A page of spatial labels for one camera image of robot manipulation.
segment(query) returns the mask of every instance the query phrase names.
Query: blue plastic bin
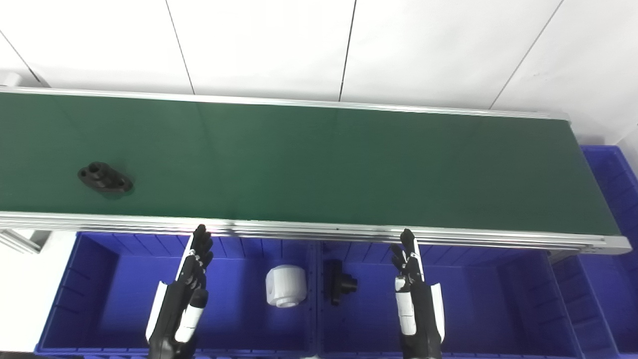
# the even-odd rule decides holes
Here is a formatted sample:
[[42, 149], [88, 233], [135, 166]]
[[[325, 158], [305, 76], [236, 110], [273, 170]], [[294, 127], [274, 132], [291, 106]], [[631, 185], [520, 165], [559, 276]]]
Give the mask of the blue plastic bin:
[[[578, 355], [567, 313], [543, 251], [421, 246], [426, 280], [441, 283], [445, 356], [522, 358]], [[319, 304], [320, 356], [401, 358], [388, 244], [322, 244], [359, 281], [356, 293]]]
[[[638, 248], [638, 181], [616, 146], [583, 146], [610, 210]], [[638, 358], [638, 251], [581, 255], [554, 265], [583, 355]]]
[[[622, 233], [638, 248], [638, 181], [615, 146], [584, 146]], [[36, 352], [141, 359], [160, 280], [175, 277], [185, 236], [79, 233]], [[401, 358], [396, 269], [384, 243], [215, 238], [199, 357]], [[444, 356], [638, 359], [638, 251], [582, 255], [550, 266], [545, 252], [421, 246], [426, 279], [440, 282]], [[344, 261], [356, 293], [330, 305], [323, 262]], [[308, 298], [277, 309], [265, 276], [306, 269]]]
[[[170, 283], [188, 237], [80, 233], [37, 352], [142, 356], [158, 282]], [[314, 353], [317, 243], [215, 238], [209, 304], [198, 326], [198, 356], [295, 357]], [[265, 277], [280, 264], [306, 270], [308, 299], [267, 304]]]

